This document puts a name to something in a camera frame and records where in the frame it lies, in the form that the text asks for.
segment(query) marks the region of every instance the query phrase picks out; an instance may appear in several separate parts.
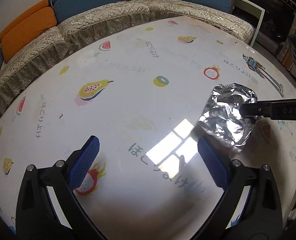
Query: tabletop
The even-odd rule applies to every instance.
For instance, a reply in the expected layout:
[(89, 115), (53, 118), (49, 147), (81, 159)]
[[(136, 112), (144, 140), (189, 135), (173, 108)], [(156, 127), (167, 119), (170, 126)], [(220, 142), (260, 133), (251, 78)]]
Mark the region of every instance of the tabletop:
[[(72, 54), (0, 118), (0, 216), (15, 229), (29, 164), (66, 160), (95, 135), (99, 154), (74, 193), (97, 227), (109, 239), (190, 239), (223, 193), (190, 131), (213, 87), (231, 83), (253, 89), (259, 100), (296, 98), (250, 46), (184, 16), (132, 27)], [(235, 158), (271, 166), (286, 217), (296, 190), (296, 122), (263, 118)]]

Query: white side table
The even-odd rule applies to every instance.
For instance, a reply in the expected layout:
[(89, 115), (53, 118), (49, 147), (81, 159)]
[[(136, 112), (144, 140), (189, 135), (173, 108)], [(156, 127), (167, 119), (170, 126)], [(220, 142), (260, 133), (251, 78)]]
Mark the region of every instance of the white side table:
[(235, 0), (234, 6), (250, 13), (251, 15), (255, 16), (257, 19), (259, 19), (258, 25), (255, 30), (255, 34), (250, 43), (250, 46), (252, 47), (255, 43), (257, 34), (259, 32), (261, 22), (263, 21), (265, 10), (248, 0)]

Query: sofa seat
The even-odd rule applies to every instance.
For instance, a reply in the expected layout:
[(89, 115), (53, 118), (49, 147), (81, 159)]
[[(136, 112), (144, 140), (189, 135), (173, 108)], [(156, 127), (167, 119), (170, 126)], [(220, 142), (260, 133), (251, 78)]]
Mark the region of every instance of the sofa seat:
[(144, 3), (118, 2), (93, 8), (64, 20), (58, 28), (75, 52), (106, 36), (150, 20)]
[(150, 20), (159, 20), (176, 16), (189, 16), (231, 34), (248, 44), (254, 28), (238, 17), (216, 9), (180, 0), (135, 0), (134, 3), (145, 4), (150, 11)]
[(35, 78), (68, 54), (57, 27), (52, 27), (17, 52), (0, 70), (0, 116), (12, 100)]

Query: sofa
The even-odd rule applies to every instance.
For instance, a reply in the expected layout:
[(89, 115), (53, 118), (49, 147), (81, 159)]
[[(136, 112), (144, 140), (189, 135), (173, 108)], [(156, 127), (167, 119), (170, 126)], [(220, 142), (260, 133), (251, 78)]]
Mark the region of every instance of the sofa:
[[(44, 15), (41, 10), (47, 11), (48, 20), (25, 33), (24, 28), (36, 22), (36, 14)], [(5, 60), (0, 66), (0, 117), (31, 82), (72, 53), (132, 26), (177, 16), (206, 22), (245, 43), (254, 33), (249, 23), (227, 12), (186, 0), (43, 0), (1, 32)], [(15, 50), (8, 48), (10, 53), (5, 49), (9, 42), (3, 43), (7, 35), (9, 41), (23, 36)]]

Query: brown curtain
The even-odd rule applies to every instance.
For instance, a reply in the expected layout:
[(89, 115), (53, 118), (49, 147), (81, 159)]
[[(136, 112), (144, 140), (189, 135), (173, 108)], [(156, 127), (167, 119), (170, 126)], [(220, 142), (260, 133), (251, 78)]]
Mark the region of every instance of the brown curtain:
[[(296, 13), (295, 13), (295, 18), (289, 34), (294, 34), (294, 33), (296, 33)], [(277, 55), (277, 59), (284, 67), (286, 67), (287, 70), (290, 70), (291, 67), (293, 66), (293, 61), (292, 61), (291, 53), (289, 50), (288, 40), (285, 42), (284, 47), (281, 49), (281, 51)]]

